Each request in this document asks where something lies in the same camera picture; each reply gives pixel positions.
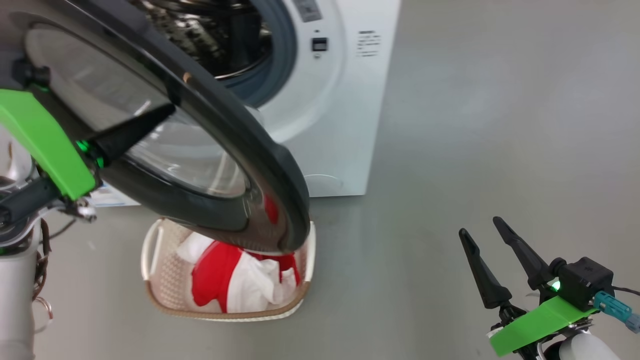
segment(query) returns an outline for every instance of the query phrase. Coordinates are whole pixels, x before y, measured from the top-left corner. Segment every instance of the grey floor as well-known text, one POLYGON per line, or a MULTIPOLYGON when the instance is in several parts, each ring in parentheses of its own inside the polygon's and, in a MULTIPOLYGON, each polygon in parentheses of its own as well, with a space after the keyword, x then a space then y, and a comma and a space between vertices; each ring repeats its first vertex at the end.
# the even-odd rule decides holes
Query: grey floor
MULTIPOLYGON (((495 359, 484 334, 497 313, 481 305, 458 229, 515 303, 535 300, 494 215, 548 261, 589 256, 640 288, 638 13, 636 0, 406 0, 369 193, 312 201, 316 272, 294 316, 161 314, 139 271, 154 214, 105 209, 53 244, 44 296, 56 319, 38 358, 495 359)), ((596 324, 637 358, 637 336, 596 324)))

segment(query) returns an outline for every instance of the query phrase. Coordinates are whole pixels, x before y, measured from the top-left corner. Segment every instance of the green bracket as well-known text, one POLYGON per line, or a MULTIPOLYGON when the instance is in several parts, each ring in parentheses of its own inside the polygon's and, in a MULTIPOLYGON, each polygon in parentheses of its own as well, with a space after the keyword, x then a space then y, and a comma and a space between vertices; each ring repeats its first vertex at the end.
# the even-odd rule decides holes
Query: green bracket
POLYGON ((517 318, 490 339, 491 346, 499 356, 510 354, 521 347, 534 343, 574 322, 593 314, 585 313, 559 296, 551 298, 531 312, 517 318))
POLYGON ((95 178, 56 119, 30 92, 0 89, 0 124, 71 200, 95 188, 95 178))

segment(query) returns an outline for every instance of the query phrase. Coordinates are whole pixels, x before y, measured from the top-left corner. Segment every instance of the clothing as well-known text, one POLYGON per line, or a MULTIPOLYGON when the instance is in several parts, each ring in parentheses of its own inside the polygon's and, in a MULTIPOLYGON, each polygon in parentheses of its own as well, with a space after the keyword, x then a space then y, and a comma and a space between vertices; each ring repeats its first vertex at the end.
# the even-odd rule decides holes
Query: clothing
POLYGON ((196 233, 177 249, 190 263, 198 253, 191 273, 198 306, 217 300, 223 313, 264 311, 270 304, 284 305, 300 283, 293 255, 252 254, 196 233))

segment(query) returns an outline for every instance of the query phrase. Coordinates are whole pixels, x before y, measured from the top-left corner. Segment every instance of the label sticker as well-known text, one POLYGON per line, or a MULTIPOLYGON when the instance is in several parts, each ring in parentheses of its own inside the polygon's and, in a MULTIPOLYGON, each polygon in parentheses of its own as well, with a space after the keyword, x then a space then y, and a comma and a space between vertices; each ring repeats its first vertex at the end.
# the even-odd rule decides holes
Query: label sticker
POLYGON ((91 193, 91 202, 96 208, 140 205, 107 183, 91 193))
POLYGON ((296 4, 303 22, 322 19, 322 13, 320 13, 316 0, 293 0, 293 3, 296 4))
POLYGON ((382 36, 375 30, 358 32, 358 43, 356 45, 357 58, 371 58, 380 54, 382 36))

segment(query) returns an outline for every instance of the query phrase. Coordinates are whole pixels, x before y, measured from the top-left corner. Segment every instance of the laundry basket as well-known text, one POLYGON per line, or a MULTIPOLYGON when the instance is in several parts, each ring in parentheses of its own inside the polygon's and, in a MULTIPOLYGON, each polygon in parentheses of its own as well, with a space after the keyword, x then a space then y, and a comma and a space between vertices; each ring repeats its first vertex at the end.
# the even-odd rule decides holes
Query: laundry basket
POLYGON ((219 322, 256 322, 285 318, 300 307, 314 273, 316 227, 311 223, 305 244, 294 253, 302 282, 284 305, 254 313, 222 313, 217 300, 197 306, 191 294, 193 265, 176 254, 178 246, 192 233, 167 219, 156 221, 142 245, 141 271, 151 302, 169 315, 219 322))

